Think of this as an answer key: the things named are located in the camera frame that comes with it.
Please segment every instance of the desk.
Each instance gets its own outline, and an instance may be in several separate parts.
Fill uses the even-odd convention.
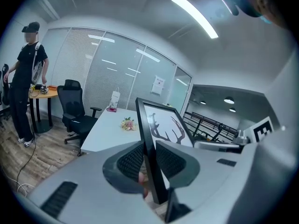
[[[47,94],[41,94],[40,90],[34,90],[29,96],[30,100],[30,115],[32,120],[32,126],[35,133],[45,133],[53,127],[52,115],[51,115],[51,98],[57,96],[57,91],[49,90]],[[48,120],[41,119],[39,113],[39,99],[48,99]],[[33,99],[36,100],[36,116],[37,122],[34,116]]]
[[[128,117],[138,124],[136,111],[117,108],[117,112],[108,112],[105,109],[85,139],[81,151],[92,153],[141,140],[139,127],[135,131],[121,128],[121,122]]]

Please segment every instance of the white gift bag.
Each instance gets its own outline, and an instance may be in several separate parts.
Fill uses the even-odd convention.
[[[111,97],[111,100],[110,100],[109,107],[111,109],[116,109],[117,108],[118,100],[120,99],[120,95],[121,94],[119,93],[119,88],[117,87],[116,91],[113,91],[112,97]]]

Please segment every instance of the chair seat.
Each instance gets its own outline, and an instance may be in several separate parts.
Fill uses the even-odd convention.
[[[77,134],[88,134],[93,128],[95,122],[97,122],[97,120],[97,118],[87,115],[76,118],[74,120],[76,122],[71,121],[71,129]]]

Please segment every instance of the white table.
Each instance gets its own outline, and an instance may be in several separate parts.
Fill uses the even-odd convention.
[[[117,112],[108,112],[105,109],[85,139],[81,151],[97,152],[141,140],[139,127],[135,131],[125,131],[121,128],[121,122],[128,117],[138,124],[136,111],[117,108]]]

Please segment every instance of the white backpack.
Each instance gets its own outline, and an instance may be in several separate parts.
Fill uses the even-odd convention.
[[[40,61],[40,62],[37,62],[36,63],[36,66],[34,66],[34,62],[36,61],[36,55],[37,55],[37,51],[40,47],[40,42],[38,42],[36,44],[36,52],[34,54],[34,58],[33,58],[33,63],[32,63],[32,78],[31,78],[31,83],[33,85],[36,85],[37,81],[39,80],[39,78],[41,77],[41,74],[42,74],[42,71],[43,71],[43,61]]]

